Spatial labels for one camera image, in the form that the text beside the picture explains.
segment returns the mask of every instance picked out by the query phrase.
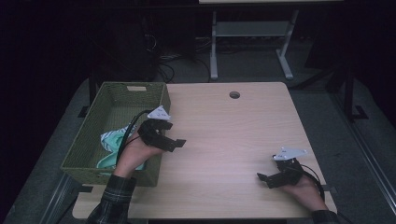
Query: person's left hand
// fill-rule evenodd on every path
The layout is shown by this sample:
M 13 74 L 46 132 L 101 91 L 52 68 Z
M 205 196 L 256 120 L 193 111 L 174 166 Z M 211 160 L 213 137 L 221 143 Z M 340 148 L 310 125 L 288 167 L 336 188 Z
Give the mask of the person's left hand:
M 134 172 L 134 169 L 136 169 L 136 167 L 141 165 L 150 157 L 164 153 L 164 150 L 161 150 L 157 147 L 147 146 L 142 141 L 142 139 L 138 137 L 138 128 L 139 127 L 136 127 L 134 134 L 127 139 L 126 143 L 128 143 L 132 139 L 134 139 L 134 141 L 129 143 L 123 150 L 113 175 L 124 178 L 131 178 L 132 173 Z

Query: table leg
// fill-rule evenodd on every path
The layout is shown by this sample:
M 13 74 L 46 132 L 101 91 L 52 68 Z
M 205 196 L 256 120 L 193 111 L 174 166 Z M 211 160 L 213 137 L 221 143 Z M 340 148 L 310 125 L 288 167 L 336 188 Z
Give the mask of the table leg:
M 293 74 L 291 73 L 288 61 L 286 60 L 286 51 L 289 46 L 289 42 L 291 39 L 291 35 L 293 34 L 294 24 L 297 20 L 299 10 L 294 10 L 293 15 L 291 16 L 286 34 L 285 34 L 285 42 L 281 49 L 276 50 L 276 56 L 279 59 L 280 65 L 282 66 L 283 73 L 285 74 L 286 79 L 293 79 Z
M 218 60 L 216 58 L 216 11 L 213 12 L 212 20 L 212 50 L 210 52 L 210 78 L 218 79 Z

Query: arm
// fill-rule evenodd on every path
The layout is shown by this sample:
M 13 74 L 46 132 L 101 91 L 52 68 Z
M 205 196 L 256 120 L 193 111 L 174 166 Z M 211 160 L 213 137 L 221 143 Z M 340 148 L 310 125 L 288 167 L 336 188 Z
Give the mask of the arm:
M 286 185 L 280 187 L 280 189 L 293 196 L 297 202 L 306 207 L 312 213 L 314 223 L 339 223 L 337 215 L 330 211 L 326 203 L 320 198 L 317 186 L 305 175 L 301 177 L 297 185 Z
M 137 136 L 138 133 L 134 132 L 127 142 Z M 134 169 L 161 153 L 163 150 L 147 146 L 140 138 L 128 144 L 107 183 L 101 202 L 91 212 L 87 223 L 127 223 L 129 203 L 136 185 L 136 179 L 131 178 Z

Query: shirt sleeve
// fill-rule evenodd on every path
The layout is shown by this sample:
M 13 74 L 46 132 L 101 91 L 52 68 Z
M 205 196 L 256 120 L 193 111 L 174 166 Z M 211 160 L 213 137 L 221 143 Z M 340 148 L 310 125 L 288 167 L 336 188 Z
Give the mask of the shirt sleeve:
M 339 224 L 337 215 L 329 210 L 318 210 L 312 213 L 315 224 Z
M 136 179 L 112 175 L 107 182 L 101 202 L 91 212 L 86 223 L 127 223 L 129 203 L 136 185 Z

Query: round hole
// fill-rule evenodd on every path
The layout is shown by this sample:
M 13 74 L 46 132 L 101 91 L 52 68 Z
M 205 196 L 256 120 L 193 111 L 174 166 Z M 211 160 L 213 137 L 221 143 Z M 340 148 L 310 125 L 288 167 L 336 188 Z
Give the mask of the round hole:
M 238 99 L 240 96 L 241 96 L 241 94 L 239 94 L 239 92 L 237 92 L 237 91 L 230 92 L 230 97 L 233 99 Z

